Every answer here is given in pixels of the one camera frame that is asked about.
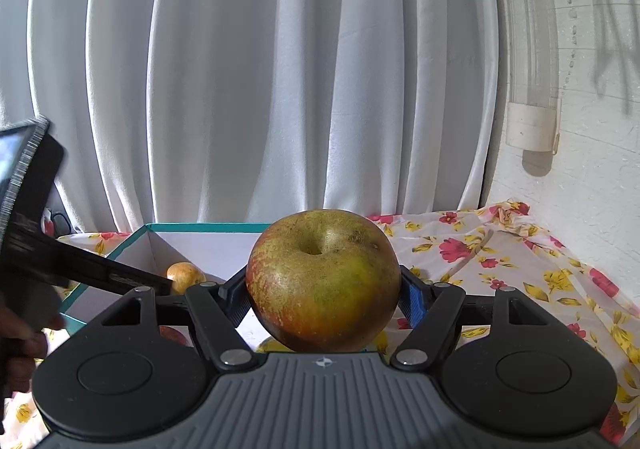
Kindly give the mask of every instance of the white curtain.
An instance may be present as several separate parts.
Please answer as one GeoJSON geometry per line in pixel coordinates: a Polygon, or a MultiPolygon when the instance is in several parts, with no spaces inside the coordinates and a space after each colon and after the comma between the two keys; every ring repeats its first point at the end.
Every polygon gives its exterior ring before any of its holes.
{"type": "Polygon", "coordinates": [[[0,0],[0,117],[82,230],[478,204],[495,0],[0,0]]]}

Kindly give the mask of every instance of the textured white wall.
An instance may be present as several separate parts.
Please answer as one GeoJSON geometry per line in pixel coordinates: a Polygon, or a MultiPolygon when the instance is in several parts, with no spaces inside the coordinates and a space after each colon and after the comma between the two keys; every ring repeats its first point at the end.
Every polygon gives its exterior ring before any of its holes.
{"type": "Polygon", "coordinates": [[[498,0],[502,53],[483,196],[529,202],[581,260],[640,302],[640,0],[553,1],[558,154],[504,142],[509,46],[498,0]]]}

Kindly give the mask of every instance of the finger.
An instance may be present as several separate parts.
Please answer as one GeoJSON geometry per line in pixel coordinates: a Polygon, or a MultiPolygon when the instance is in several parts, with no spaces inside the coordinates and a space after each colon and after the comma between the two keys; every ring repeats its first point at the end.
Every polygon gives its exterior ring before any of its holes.
{"type": "Polygon", "coordinates": [[[0,306],[0,337],[30,339],[34,335],[30,326],[5,306],[0,306]]]}
{"type": "Polygon", "coordinates": [[[30,357],[13,357],[6,362],[7,381],[28,381],[36,369],[30,357]]]}
{"type": "Polygon", "coordinates": [[[29,393],[31,389],[31,381],[7,381],[7,386],[11,391],[19,391],[20,393],[29,393]]]}
{"type": "Polygon", "coordinates": [[[22,343],[22,353],[36,359],[44,359],[48,349],[47,336],[43,332],[36,333],[31,339],[22,343]]]}
{"type": "Polygon", "coordinates": [[[62,330],[65,327],[65,318],[60,314],[55,314],[46,328],[50,330],[62,330]]]}

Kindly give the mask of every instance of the logo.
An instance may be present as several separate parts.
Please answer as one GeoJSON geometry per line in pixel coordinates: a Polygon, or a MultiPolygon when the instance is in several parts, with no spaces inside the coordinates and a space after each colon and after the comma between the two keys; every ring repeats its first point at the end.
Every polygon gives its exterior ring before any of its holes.
{"type": "Polygon", "coordinates": [[[329,357],[321,357],[316,361],[316,365],[321,368],[328,368],[332,364],[334,364],[334,362],[329,357]]]}

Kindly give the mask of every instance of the gray gripper base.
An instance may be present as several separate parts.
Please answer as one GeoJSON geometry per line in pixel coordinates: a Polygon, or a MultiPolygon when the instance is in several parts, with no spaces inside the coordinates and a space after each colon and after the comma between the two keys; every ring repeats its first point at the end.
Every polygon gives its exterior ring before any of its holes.
{"type": "Polygon", "coordinates": [[[271,353],[254,371],[220,377],[187,420],[149,438],[104,444],[51,434],[38,445],[38,449],[539,447],[611,445],[596,432],[545,443],[485,433],[452,412],[430,378],[389,368],[376,353],[271,353]]]}

